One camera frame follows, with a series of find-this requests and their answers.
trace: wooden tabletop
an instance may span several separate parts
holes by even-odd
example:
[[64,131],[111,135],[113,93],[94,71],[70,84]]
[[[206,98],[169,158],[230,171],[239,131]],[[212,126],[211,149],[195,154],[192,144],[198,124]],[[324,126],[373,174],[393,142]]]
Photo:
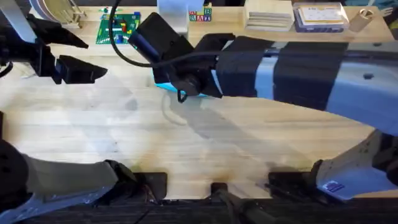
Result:
[[[227,182],[240,197],[266,198],[269,171],[309,170],[315,161],[337,156],[373,130],[341,116],[257,98],[192,97],[180,104],[175,93],[154,86],[150,69],[123,62],[109,46],[96,46],[99,7],[82,9],[93,13],[74,32],[90,49],[85,55],[52,46],[53,53],[106,67],[107,75],[94,85],[55,85],[50,78],[30,77],[31,68],[16,64],[0,82],[4,138],[32,157],[82,163],[114,159],[132,170],[165,171],[167,198],[204,198],[215,181]],[[154,10],[122,9],[144,16]],[[192,26],[197,31],[190,33],[199,36],[205,24]],[[130,46],[124,50],[135,52]]]
[[[71,30],[78,35],[88,45],[89,50],[76,49],[68,46],[54,46],[52,52],[54,54],[64,54],[68,52],[73,55],[115,55],[110,45],[96,45],[96,36],[100,26],[100,17],[103,13],[100,11],[104,7],[81,7],[87,14],[87,18],[83,18],[81,25],[82,29]],[[150,13],[156,10],[155,7],[120,7],[120,14],[133,13],[139,11],[142,18],[145,19]],[[362,7],[348,6],[345,11],[349,19],[353,18]],[[235,35],[248,35],[267,40],[289,42],[289,41],[316,41],[316,42],[391,42],[394,38],[389,30],[384,19],[381,17],[380,11],[377,7],[371,7],[375,13],[375,18],[368,24],[361,32],[354,33],[349,30],[343,33],[298,33],[294,27],[289,32],[264,32],[258,30],[248,30],[243,27],[243,7],[213,7],[213,15],[211,22],[190,22],[188,39],[194,46],[200,39],[209,33],[228,33],[232,32]],[[137,53],[132,50],[130,45],[120,45],[121,51],[129,56],[136,57]]]

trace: label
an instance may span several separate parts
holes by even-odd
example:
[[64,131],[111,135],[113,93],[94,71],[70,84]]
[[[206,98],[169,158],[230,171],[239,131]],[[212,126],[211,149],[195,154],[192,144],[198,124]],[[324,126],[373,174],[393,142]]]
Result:
[[300,6],[298,9],[304,25],[343,25],[339,6]]
[[343,189],[345,186],[343,184],[339,184],[338,182],[331,180],[322,186],[323,189],[335,193],[338,190]]

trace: lego board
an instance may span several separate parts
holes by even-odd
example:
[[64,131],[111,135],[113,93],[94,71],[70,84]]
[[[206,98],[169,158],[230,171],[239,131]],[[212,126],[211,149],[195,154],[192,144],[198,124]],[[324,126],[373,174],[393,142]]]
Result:
[[[130,38],[132,32],[138,27],[141,21],[140,12],[134,14],[116,14],[115,19],[117,23],[113,25],[113,35],[117,44],[128,44],[127,40]],[[111,44],[109,41],[109,30],[108,30],[109,14],[104,14],[101,17],[101,24],[98,28],[96,44]],[[126,23],[126,32],[122,31],[122,22]],[[118,42],[117,38],[122,35],[123,40]]]

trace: small container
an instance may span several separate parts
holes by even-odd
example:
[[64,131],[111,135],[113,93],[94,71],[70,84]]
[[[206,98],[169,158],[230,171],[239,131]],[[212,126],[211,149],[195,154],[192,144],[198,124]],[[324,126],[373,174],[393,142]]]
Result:
[[293,10],[296,32],[343,32],[349,26],[338,2],[297,2]]
[[363,30],[374,18],[374,12],[361,9],[357,15],[349,22],[349,29],[353,32]]

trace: blue sticker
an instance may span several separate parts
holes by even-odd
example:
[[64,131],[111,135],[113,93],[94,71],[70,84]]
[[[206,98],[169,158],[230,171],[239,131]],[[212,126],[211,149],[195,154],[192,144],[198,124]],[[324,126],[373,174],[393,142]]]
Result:
[[325,190],[335,193],[338,190],[345,188],[343,184],[339,184],[338,182],[331,180],[322,186]]

